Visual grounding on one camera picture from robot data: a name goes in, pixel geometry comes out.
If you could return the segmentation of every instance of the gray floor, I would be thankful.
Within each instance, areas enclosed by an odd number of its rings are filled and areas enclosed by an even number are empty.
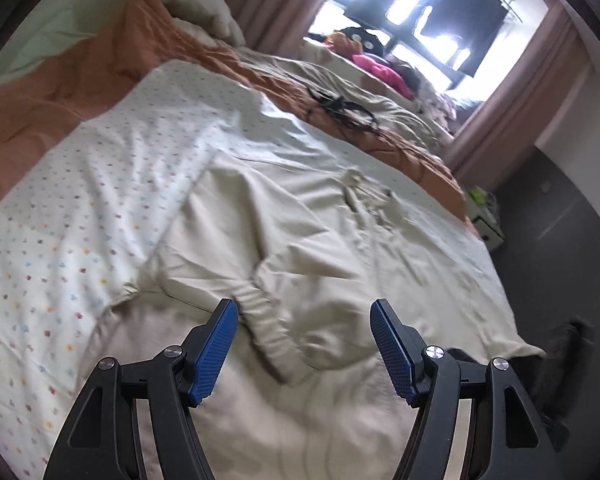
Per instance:
[[[592,364],[559,459],[566,480],[600,480],[600,218],[540,151],[496,196],[507,241],[493,261],[522,337],[543,347],[573,316],[594,327]]]

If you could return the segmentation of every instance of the green object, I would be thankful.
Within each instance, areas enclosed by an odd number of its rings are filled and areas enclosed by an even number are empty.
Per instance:
[[[487,205],[487,193],[479,187],[473,187],[467,190],[467,193],[476,203],[476,205]]]

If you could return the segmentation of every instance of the bed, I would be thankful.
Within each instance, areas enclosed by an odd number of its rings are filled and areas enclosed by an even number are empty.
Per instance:
[[[58,25],[82,22],[67,1],[44,0],[0,60],[0,453],[18,478],[42,478],[101,357],[150,358],[227,296],[241,326],[193,413],[223,479],[392,475],[415,412],[371,338],[376,298],[479,362],[541,353],[426,121],[159,0],[109,0],[117,17],[79,33]],[[40,41],[52,29],[64,43]],[[307,86],[362,101],[382,133],[343,132]],[[463,404],[448,478],[467,428]]]
[[[298,49],[297,58],[325,67],[339,78],[349,81],[371,94],[385,97],[396,103],[400,108],[415,114],[429,128],[436,130],[436,135],[440,139],[438,150],[453,141],[453,137],[449,132],[451,132],[450,126],[455,115],[454,104],[446,94],[437,92],[429,80],[420,72],[417,76],[414,75],[420,80],[418,91],[414,92],[410,99],[407,99],[400,92],[397,92],[351,60],[332,52],[325,44],[311,38],[304,38]],[[410,64],[401,61],[393,54],[389,54],[388,59],[395,61],[403,68],[409,67],[410,72],[414,73]]]

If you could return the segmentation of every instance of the white bed sheet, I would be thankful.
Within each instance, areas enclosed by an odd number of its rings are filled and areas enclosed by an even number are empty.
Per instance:
[[[500,320],[491,336],[512,353],[538,352],[515,335],[483,243],[417,184],[262,94],[171,61],[81,124],[0,203],[0,452],[21,478],[42,478],[98,320],[140,292],[139,269],[219,150],[357,168],[390,188],[419,236],[478,283],[488,299],[472,308]]]

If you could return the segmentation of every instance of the pink clothing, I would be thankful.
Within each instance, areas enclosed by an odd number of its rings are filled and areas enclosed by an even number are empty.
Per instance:
[[[357,54],[351,56],[353,62],[361,69],[366,70],[371,75],[376,76],[380,81],[386,83],[393,88],[399,94],[405,96],[407,99],[413,99],[413,92],[404,82],[404,79],[395,70],[381,65],[374,59],[364,54]]]

